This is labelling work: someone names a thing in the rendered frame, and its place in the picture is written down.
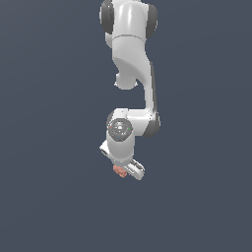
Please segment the small salmon pink object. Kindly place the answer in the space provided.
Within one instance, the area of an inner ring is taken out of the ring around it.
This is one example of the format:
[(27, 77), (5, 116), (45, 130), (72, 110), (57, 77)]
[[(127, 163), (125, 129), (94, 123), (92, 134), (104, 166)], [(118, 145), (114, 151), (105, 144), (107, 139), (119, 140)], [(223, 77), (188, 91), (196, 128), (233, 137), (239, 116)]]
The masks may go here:
[(113, 170), (122, 178), (124, 178), (127, 175), (127, 171), (120, 166), (114, 165)]

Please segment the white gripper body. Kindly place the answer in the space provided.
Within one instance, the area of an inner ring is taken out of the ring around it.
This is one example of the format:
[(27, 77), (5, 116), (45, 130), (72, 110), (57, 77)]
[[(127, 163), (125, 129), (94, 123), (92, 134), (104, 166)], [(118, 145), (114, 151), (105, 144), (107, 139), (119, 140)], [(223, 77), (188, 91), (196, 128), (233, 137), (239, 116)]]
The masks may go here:
[[(109, 153), (109, 148), (107, 145), (107, 141), (104, 141), (99, 149), (101, 150), (101, 152), (108, 157), (109, 159), (111, 159), (110, 153)], [(144, 167), (137, 162), (136, 160), (132, 159), (130, 161), (129, 164), (123, 166), (122, 164), (120, 164), (120, 167), (122, 170), (124, 170), (125, 172), (127, 172), (129, 175), (135, 177), (137, 180), (141, 180), (143, 178), (143, 176), (145, 175), (145, 169)]]

